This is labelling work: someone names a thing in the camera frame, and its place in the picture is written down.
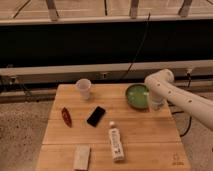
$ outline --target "white cup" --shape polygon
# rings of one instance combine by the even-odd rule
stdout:
[[[90,97],[91,85],[91,81],[86,78],[82,78],[76,82],[76,87],[84,100],[88,100]]]

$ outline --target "bowl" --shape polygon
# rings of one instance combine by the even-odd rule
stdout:
[[[148,89],[143,84],[133,84],[126,90],[128,104],[136,109],[148,108]]]

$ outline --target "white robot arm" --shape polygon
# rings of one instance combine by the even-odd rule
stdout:
[[[167,99],[213,131],[213,101],[177,88],[171,84],[172,82],[174,75],[168,69],[145,78],[145,85],[149,89],[149,106],[158,110],[163,105],[164,99]],[[207,171],[212,170],[213,153],[210,154],[207,166]]]

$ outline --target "terrazzo floor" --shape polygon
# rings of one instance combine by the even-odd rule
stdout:
[[[34,171],[53,101],[0,104],[0,171]],[[179,132],[187,126],[188,115],[174,115]],[[204,171],[213,133],[192,120],[182,138],[192,171]]]

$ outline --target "black panel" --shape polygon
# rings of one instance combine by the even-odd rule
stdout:
[[[1,67],[131,62],[146,22],[1,26]],[[141,61],[212,59],[213,22],[150,22]]]

